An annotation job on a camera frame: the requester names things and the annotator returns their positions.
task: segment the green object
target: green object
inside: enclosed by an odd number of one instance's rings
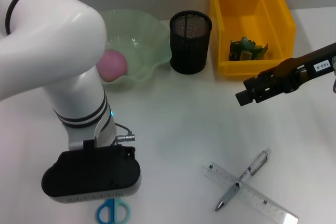
[[[262,60],[268,45],[256,46],[252,40],[243,37],[241,41],[231,41],[229,60]]]
[[[133,84],[148,79],[160,64],[172,56],[170,30],[151,14],[135,9],[101,12],[107,29],[107,48],[121,52],[127,74],[103,84]]]

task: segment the black mesh pen holder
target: black mesh pen holder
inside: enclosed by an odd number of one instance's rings
[[[202,71],[206,64],[212,22],[194,10],[175,14],[170,20],[172,68],[183,74]]]

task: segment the green glass bowl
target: green glass bowl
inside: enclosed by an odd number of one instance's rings
[[[140,82],[148,79],[160,64],[172,56],[170,31],[154,16],[135,9],[101,12],[107,29],[107,49],[121,52],[128,63],[127,75],[103,84]]]

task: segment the label sticker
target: label sticker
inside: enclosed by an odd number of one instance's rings
[[[326,69],[326,68],[330,68],[330,67],[331,67],[331,65],[329,63],[329,60],[324,60],[324,61],[314,65],[314,68],[315,68],[316,72],[321,71],[321,70]]]

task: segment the pink ball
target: pink ball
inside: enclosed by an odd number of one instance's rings
[[[106,50],[97,63],[99,76],[104,81],[114,81],[127,74],[127,61],[125,56],[116,50]]]

